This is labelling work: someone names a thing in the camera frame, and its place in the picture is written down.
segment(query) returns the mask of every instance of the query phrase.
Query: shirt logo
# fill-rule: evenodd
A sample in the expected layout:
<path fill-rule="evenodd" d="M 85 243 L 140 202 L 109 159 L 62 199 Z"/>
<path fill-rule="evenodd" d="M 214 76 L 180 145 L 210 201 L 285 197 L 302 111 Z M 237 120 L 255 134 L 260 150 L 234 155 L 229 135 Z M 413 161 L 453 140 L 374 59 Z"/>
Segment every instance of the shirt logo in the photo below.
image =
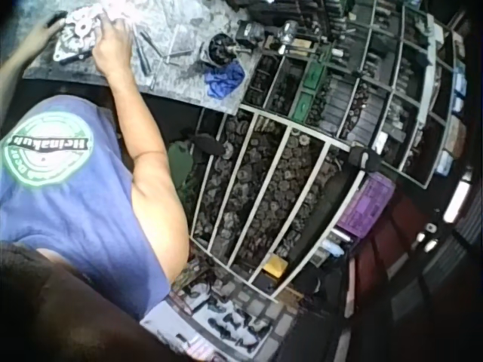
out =
<path fill-rule="evenodd" d="M 7 169 L 26 186 L 61 183 L 89 159 L 94 138 L 85 121 L 45 112 L 19 124 L 3 145 Z"/>

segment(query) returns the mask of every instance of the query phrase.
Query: purple box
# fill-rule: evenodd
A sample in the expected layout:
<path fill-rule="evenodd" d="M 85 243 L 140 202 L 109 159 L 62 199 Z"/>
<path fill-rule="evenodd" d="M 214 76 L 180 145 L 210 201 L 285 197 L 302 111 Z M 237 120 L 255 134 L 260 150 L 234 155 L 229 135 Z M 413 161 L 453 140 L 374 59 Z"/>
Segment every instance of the purple box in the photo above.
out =
<path fill-rule="evenodd" d="M 372 173 L 357 191 L 337 226 L 359 238 L 372 229 L 394 194 L 395 184 L 380 173 Z"/>

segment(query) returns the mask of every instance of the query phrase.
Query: man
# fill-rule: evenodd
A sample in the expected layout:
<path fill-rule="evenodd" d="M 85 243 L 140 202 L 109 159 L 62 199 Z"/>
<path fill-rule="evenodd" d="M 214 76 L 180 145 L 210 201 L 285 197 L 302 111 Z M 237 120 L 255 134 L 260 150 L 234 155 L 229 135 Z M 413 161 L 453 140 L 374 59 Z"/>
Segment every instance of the man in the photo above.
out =
<path fill-rule="evenodd" d="M 158 126 L 131 71 L 131 32 L 102 16 L 94 61 L 129 155 L 93 103 L 40 102 L 0 142 L 0 240 L 37 250 L 140 320 L 168 294 L 189 252 L 186 217 Z M 0 68 L 0 125 L 23 69 L 64 25 L 45 21 Z"/>

